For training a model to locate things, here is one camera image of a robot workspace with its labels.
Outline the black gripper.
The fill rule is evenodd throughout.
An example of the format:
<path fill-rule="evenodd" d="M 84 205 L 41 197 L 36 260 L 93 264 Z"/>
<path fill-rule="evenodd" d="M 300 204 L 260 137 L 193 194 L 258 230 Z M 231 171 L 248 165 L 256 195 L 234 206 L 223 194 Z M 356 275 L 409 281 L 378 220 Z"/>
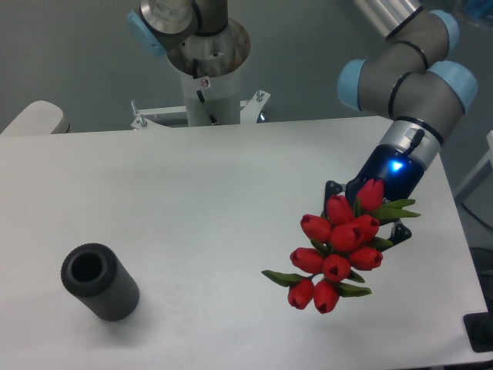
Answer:
<path fill-rule="evenodd" d="M 390 145 L 379 145 L 369 156 L 354 179 L 345 183 L 328 180 L 324 186 L 324 217 L 327 216 L 328 200 L 345 192 L 350 204 L 356 200 L 357 192 L 368 180 L 383 180 L 384 199 L 388 201 L 407 199 L 424 175 L 424 166 L 410 156 L 402 156 L 402 152 Z M 393 222 L 391 235 L 387 239 L 389 245 L 397 246 L 411 238 L 411 230 L 401 220 Z"/>

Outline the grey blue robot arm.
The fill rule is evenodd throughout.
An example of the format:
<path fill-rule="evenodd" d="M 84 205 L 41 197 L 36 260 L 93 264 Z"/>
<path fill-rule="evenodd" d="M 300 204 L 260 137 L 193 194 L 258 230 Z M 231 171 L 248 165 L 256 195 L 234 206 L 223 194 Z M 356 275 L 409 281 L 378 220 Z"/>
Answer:
<path fill-rule="evenodd" d="M 356 177 L 346 184 L 327 182 L 324 195 L 344 193 L 361 214 L 362 190 L 382 180 L 384 203 L 373 216 L 393 230 L 371 244 L 385 251 L 410 238 L 402 222 L 410 216 L 410 195 L 467 112 L 478 84 L 447 58 L 459 38 L 448 13 L 426 12 L 418 1 L 359 1 L 357 7 L 390 46 L 375 61 L 346 64 L 337 95 L 344 105 L 392 124 Z M 237 72 L 250 53 L 250 37 L 229 17 L 225 1 L 143 1 L 127 22 L 149 54 L 166 56 L 181 75 L 190 126 L 258 121 L 269 94 L 258 91 L 240 102 Z"/>

